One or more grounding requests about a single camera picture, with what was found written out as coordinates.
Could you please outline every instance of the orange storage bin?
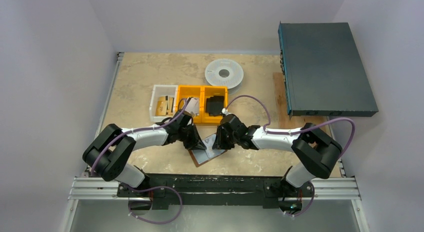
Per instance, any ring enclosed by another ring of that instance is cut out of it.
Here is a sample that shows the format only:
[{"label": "orange storage bin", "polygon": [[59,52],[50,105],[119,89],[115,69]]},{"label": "orange storage bin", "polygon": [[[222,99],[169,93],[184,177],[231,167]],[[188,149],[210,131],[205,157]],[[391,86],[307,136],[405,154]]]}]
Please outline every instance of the orange storage bin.
[{"label": "orange storage bin", "polygon": [[227,87],[179,85],[176,95],[175,111],[178,110],[177,106],[182,98],[199,98],[199,116],[193,119],[194,123],[201,125],[219,125],[222,119],[221,116],[210,116],[209,113],[205,112],[206,99],[212,96],[224,96],[224,107],[228,105]]},{"label": "orange storage bin", "polygon": [[183,103],[180,103],[179,108],[177,108],[178,103],[180,102],[180,100],[182,98],[189,98],[189,97],[195,97],[195,98],[199,98],[199,116],[196,116],[193,118],[193,122],[196,124],[200,124],[202,123],[202,115],[203,115],[203,111],[202,109],[202,104],[203,104],[203,100],[202,100],[202,86],[191,86],[191,85],[179,85],[178,86],[178,90],[176,92],[176,103],[175,103],[175,111],[177,111],[178,109],[183,107]]}]

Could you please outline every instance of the wooden board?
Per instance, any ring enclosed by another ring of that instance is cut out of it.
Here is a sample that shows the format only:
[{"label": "wooden board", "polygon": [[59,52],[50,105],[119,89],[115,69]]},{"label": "wooden board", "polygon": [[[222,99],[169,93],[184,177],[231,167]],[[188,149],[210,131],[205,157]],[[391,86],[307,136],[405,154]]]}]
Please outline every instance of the wooden board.
[{"label": "wooden board", "polygon": [[[279,118],[279,128],[299,128],[303,127],[305,123],[313,123],[315,125],[318,125],[327,121],[326,117],[320,116],[293,116],[290,119],[290,117],[287,115],[287,101],[284,75],[283,73],[273,73],[272,78],[274,80],[275,102]],[[330,128],[328,126],[322,127],[321,129],[327,134],[331,135]]]},{"label": "wooden board", "polygon": [[[280,57],[240,54],[125,53],[103,125],[114,123],[121,128],[151,126],[149,106],[154,84],[205,85],[206,66],[216,59],[224,58],[238,62],[244,71],[242,87],[236,94],[229,96],[229,99],[241,94],[260,99],[271,114],[269,128],[278,128],[280,115],[274,98],[275,92],[270,86],[273,83],[273,73],[281,73]],[[253,99],[240,98],[231,105],[230,112],[237,114],[248,126],[268,122],[265,111]],[[295,128],[303,125],[304,122],[280,127]],[[199,126],[197,130],[204,138],[215,133],[217,127]],[[294,153],[287,151],[252,150],[236,146],[196,167],[183,144],[176,142],[134,151],[128,162],[149,173],[282,176],[290,166],[299,163],[299,159]],[[340,177],[338,168],[333,171],[335,173],[331,177]]]}]

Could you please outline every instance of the cardboard item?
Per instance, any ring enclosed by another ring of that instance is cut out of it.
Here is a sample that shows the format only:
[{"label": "cardboard item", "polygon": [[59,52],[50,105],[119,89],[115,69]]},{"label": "cardboard item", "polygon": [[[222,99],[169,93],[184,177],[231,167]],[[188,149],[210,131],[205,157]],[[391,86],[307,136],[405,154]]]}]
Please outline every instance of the cardboard item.
[{"label": "cardboard item", "polygon": [[156,116],[165,116],[167,114],[167,107],[167,96],[159,97],[156,105]]},{"label": "cardboard item", "polygon": [[173,97],[168,97],[166,114],[169,116],[174,115],[174,98]]}]

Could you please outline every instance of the black object in bin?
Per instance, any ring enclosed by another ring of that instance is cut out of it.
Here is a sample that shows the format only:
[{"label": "black object in bin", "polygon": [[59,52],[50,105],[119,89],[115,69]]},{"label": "black object in bin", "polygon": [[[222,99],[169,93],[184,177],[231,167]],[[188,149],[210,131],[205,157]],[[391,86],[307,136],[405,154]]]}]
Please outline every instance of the black object in bin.
[{"label": "black object in bin", "polygon": [[224,96],[212,96],[206,98],[206,112],[210,116],[219,116],[224,108]]}]

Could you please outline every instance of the white filament spool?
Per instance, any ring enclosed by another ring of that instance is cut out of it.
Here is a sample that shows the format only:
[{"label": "white filament spool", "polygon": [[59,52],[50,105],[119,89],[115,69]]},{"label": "white filament spool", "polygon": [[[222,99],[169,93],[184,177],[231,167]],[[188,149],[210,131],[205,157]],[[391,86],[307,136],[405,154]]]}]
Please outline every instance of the white filament spool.
[{"label": "white filament spool", "polygon": [[217,59],[204,71],[206,81],[212,86],[226,86],[228,94],[234,94],[242,86],[243,68],[230,59]]}]

